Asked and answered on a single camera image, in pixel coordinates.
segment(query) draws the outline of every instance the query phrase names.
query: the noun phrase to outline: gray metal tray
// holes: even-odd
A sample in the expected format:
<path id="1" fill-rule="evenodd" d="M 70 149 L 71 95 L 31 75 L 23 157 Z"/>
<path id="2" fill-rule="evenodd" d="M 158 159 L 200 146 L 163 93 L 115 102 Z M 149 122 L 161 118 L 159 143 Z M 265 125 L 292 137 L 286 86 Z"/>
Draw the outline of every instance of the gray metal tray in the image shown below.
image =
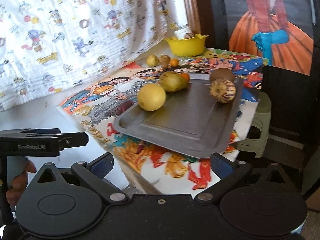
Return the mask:
<path id="1" fill-rule="evenodd" d="M 167 93 L 160 109 L 148 112 L 138 104 L 115 119 L 114 129 L 195 158 L 223 152 L 238 112 L 243 79 L 236 77 L 236 97 L 220 104 L 209 94 L 209 75 L 190 74 L 188 89 Z"/>

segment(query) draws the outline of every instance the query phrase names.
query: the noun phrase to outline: cartoon poster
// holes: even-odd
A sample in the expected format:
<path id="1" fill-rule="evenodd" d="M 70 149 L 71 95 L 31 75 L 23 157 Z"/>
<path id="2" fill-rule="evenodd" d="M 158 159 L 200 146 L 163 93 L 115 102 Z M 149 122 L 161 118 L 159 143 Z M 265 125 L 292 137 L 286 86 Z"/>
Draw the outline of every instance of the cartoon poster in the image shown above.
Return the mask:
<path id="1" fill-rule="evenodd" d="M 310 0 L 225 0 L 229 49 L 269 59 L 268 65 L 310 75 Z"/>

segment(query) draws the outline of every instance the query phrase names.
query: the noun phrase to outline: round pad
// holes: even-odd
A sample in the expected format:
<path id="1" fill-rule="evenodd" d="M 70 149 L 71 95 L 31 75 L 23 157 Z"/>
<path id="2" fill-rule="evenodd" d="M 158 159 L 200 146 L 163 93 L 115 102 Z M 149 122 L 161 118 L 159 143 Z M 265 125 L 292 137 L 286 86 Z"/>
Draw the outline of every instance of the round pad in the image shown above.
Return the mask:
<path id="1" fill-rule="evenodd" d="M 102 201 L 96 193 L 69 184 L 58 187 L 50 184 L 43 183 L 32 191 L 27 189 L 20 199 L 16 216 L 26 231 L 41 236 L 68 236 L 97 220 Z"/>
<path id="2" fill-rule="evenodd" d="M 220 210 L 234 227 L 261 237 L 290 234 L 307 217 L 306 204 L 298 192 L 273 182 L 228 192 L 220 202 Z"/>

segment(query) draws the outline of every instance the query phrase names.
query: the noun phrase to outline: small orange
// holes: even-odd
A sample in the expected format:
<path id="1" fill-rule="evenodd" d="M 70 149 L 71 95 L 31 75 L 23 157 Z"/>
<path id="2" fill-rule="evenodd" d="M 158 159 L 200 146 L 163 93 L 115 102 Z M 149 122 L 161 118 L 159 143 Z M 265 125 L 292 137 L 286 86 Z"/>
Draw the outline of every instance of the small orange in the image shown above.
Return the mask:
<path id="1" fill-rule="evenodd" d="M 179 61 L 176 58 L 170 60 L 169 65 L 171 67 L 177 67 L 179 65 Z"/>
<path id="2" fill-rule="evenodd" d="M 180 76 L 182 76 L 184 79 L 186 79 L 188 82 L 190 81 L 190 76 L 188 73 L 180 73 Z"/>

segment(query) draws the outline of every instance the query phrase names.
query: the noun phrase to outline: human hand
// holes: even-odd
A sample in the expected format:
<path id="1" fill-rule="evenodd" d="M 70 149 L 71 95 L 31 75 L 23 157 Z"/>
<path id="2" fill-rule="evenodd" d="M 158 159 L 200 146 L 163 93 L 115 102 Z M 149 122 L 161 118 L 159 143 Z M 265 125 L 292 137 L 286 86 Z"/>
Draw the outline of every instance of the human hand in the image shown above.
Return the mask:
<path id="1" fill-rule="evenodd" d="M 9 189 L 6 193 L 6 197 L 10 205 L 16 206 L 25 191 L 28 185 L 27 172 L 35 173 L 36 171 L 36 167 L 32 161 L 28 161 L 23 173 L 13 179 L 12 189 Z"/>

